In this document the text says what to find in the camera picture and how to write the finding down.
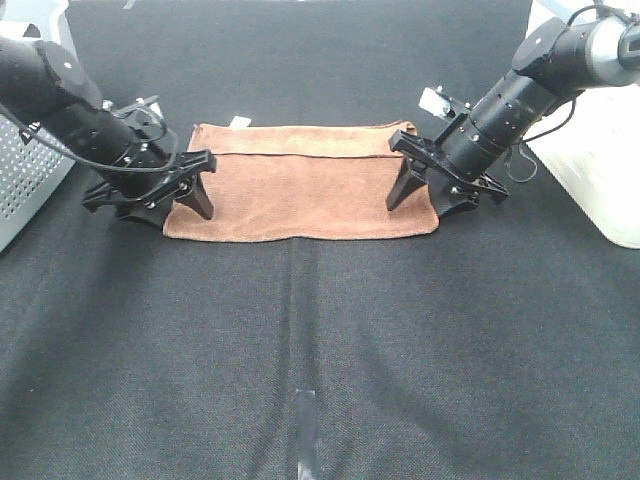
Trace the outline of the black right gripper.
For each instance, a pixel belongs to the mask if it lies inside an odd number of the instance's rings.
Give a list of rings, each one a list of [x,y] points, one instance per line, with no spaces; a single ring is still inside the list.
[[[451,97],[446,128],[433,140],[396,131],[389,147],[403,155],[390,204],[400,204],[423,186],[433,204],[477,204],[481,195],[501,203],[509,196],[488,168],[509,149],[509,101],[484,97],[475,107]]]

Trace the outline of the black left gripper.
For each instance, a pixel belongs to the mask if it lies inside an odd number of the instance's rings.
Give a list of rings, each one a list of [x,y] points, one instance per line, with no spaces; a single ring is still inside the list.
[[[102,206],[116,207],[116,218],[162,230],[173,202],[182,204],[205,220],[214,206],[201,174],[216,171],[216,158],[208,150],[178,149],[178,138],[165,118],[143,113],[120,119],[133,135],[113,165],[101,165],[104,181],[86,192],[82,204],[94,212]]]

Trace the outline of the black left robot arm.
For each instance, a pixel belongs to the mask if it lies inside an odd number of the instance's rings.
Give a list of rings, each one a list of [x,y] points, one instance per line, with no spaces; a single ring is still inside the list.
[[[2,38],[1,107],[24,139],[97,172],[102,181],[85,193],[87,210],[109,206],[120,220],[162,227],[180,203],[212,219],[201,175],[215,172],[214,154],[179,151],[154,96],[114,108],[61,45]]]

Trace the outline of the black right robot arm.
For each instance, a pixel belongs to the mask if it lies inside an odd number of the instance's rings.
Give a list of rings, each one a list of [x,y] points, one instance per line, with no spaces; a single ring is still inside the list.
[[[387,209],[396,209],[422,186],[439,216],[474,209],[483,194],[504,201],[507,189],[487,170],[535,123],[587,89],[623,87],[638,79],[637,21],[615,15],[578,25],[546,21],[521,43],[510,69],[475,106],[424,90],[421,108],[447,126],[433,140],[403,131],[391,136],[389,146],[403,160]]]

